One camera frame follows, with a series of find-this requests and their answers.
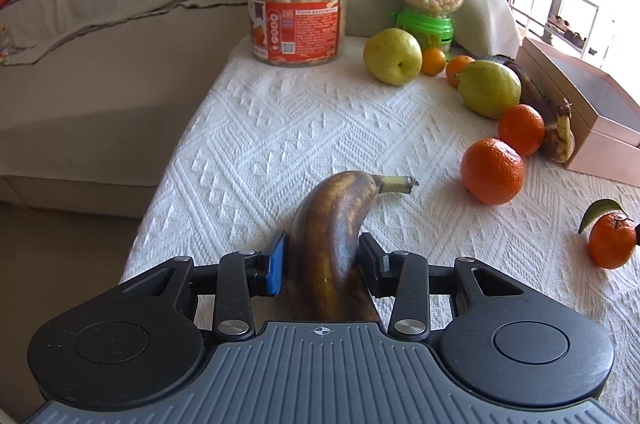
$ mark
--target white tablecloth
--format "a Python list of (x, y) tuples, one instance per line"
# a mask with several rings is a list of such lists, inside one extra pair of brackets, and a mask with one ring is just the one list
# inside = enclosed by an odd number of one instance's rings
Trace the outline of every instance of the white tablecloth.
[[(495, 121), (466, 109), (443, 79), (420, 75), (402, 88), (377, 82), (362, 64), (363, 45), (348, 38), (336, 62), (285, 69), (254, 60), (243, 40), (175, 150), (124, 279), (177, 254), (206, 264), (262, 248), (333, 173), (412, 175), (420, 186), (411, 195), (381, 195), (363, 230), (387, 251), (418, 252), (431, 264), (474, 256), (599, 322), (616, 352), (601, 401), (623, 422), (640, 422), (640, 258), (599, 269), (586, 235), (577, 234), (598, 198), (640, 216), (640, 189), (535, 156), (526, 159), (526, 184), (514, 200), (479, 203), (458, 167), (471, 143), (495, 136)], [(388, 319), (392, 300), (377, 305)], [(432, 328), (443, 327), (447, 300), (432, 296), (432, 306)], [(204, 300), (197, 322), (210, 325), (211, 308)], [(268, 298), (254, 308), (258, 324), (279, 315)]]

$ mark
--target tangerine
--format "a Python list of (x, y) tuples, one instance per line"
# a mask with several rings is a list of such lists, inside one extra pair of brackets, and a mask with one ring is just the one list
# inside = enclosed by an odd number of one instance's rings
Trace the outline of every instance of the tangerine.
[(601, 216), (589, 235), (587, 250), (597, 266), (604, 269), (622, 267), (638, 244), (638, 236), (631, 219), (617, 211)]
[(545, 139), (545, 121), (528, 104), (515, 104), (498, 121), (498, 138), (521, 157), (533, 155)]
[(442, 50), (436, 47), (424, 49), (424, 52), (422, 52), (422, 68), (420, 69), (423, 74), (437, 76), (446, 66), (447, 57)]
[(466, 188), (490, 206), (506, 204), (522, 189), (525, 167), (513, 148), (494, 138), (473, 143), (460, 163)]
[(456, 56), (449, 63), (447, 63), (446, 73), (447, 73), (447, 82), (457, 88), (460, 84), (460, 80), (458, 79), (458, 74), (465, 69), (465, 67), (469, 63), (473, 63), (475, 59), (471, 56)]

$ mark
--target wooden floor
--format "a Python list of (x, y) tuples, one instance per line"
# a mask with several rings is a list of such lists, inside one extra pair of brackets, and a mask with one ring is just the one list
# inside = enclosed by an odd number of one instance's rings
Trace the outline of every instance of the wooden floor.
[(18, 422), (42, 404), (27, 366), (31, 335), (118, 283), (139, 223), (0, 204), (0, 408)]

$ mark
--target pink box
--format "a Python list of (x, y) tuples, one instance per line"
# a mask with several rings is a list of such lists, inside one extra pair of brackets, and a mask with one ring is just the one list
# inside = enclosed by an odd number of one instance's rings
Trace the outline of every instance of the pink box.
[(528, 38), (516, 63), (552, 104), (566, 97), (574, 105), (567, 169), (640, 186), (640, 106), (609, 74)]

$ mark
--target metal screw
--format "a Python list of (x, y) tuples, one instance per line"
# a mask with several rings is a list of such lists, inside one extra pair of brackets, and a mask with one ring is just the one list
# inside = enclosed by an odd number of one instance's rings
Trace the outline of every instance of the metal screw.
[(218, 331), (226, 336), (241, 336), (249, 330), (249, 325), (240, 319), (227, 319), (218, 325)]
[(396, 332), (405, 334), (406, 336), (417, 336), (426, 330), (426, 326), (422, 321), (417, 319), (401, 319), (394, 325)]

